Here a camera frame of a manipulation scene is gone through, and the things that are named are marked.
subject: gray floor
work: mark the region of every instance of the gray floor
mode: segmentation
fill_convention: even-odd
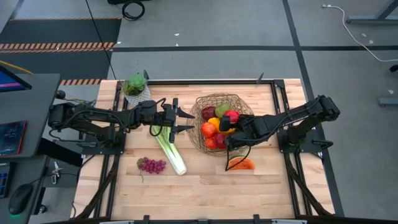
[[[16,0],[2,0],[0,7],[0,32],[3,30],[8,19],[10,18],[15,6],[17,5]]]
[[[386,1],[289,0],[289,4],[302,46],[339,46],[354,42],[341,25],[341,12],[322,9],[322,4],[360,15],[376,13]],[[105,0],[89,3],[95,17],[120,16],[120,9]],[[141,20],[122,21],[117,47],[292,45],[280,0],[153,0],[144,4],[146,14]],[[17,14],[17,18],[89,16],[80,0],[25,0]],[[398,45],[398,26],[349,28],[364,43]],[[375,54],[398,58],[396,51]],[[398,220],[398,108],[377,105],[379,97],[398,97],[398,79],[387,72],[392,64],[379,63],[365,51],[303,55],[314,94],[331,96],[341,110],[337,121],[323,127],[326,138],[335,142],[330,154],[345,215]],[[112,64],[120,79],[143,69],[151,78],[256,78],[261,72],[264,78],[301,78],[295,52],[290,51],[123,52],[113,53]],[[62,88],[86,100],[98,91],[95,86]],[[62,136],[75,138],[76,133]],[[51,200],[59,194],[66,199]],[[66,220],[73,194],[74,189],[47,192],[49,212],[31,223]]]

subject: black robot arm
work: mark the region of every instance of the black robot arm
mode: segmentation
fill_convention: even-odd
[[[241,114],[238,122],[231,124],[229,117],[221,119],[220,130],[236,128],[236,131],[226,138],[229,151],[242,146],[255,146],[267,141],[278,129],[297,121],[299,125],[287,130],[289,144],[299,144],[305,139],[306,133],[324,121],[334,121],[340,114],[339,109],[330,97],[318,96],[306,104],[280,113],[278,115],[254,116]]]
[[[163,111],[157,111],[157,104],[162,102]],[[114,135],[110,128],[101,127],[91,121],[102,121],[119,124],[125,132],[136,129],[140,125],[154,125],[171,127],[169,140],[174,142],[174,134],[192,128],[193,126],[175,126],[177,116],[181,118],[194,118],[178,107],[178,99],[173,99],[173,105],[165,104],[165,98],[155,102],[153,100],[143,101],[136,107],[124,111],[111,111],[94,108],[88,104],[62,103],[54,105],[50,109],[48,124],[53,130],[61,131],[72,128],[77,131],[95,136],[98,141],[113,142]]]

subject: yellow fruit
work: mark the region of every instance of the yellow fruit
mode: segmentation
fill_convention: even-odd
[[[214,126],[216,126],[218,133],[231,134],[231,133],[234,133],[234,131],[235,131],[234,128],[230,128],[228,131],[220,131],[220,119],[219,118],[210,118],[207,122],[214,124]]]

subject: computer mouse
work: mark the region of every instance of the computer mouse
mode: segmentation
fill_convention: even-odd
[[[11,215],[18,215],[25,210],[32,190],[32,185],[22,184],[14,191],[8,204],[8,210]]]

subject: small plant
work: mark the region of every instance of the small plant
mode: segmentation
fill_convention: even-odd
[[[127,96],[137,96],[145,89],[147,80],[144,72],[138,72],[123,83],[123,92]]]

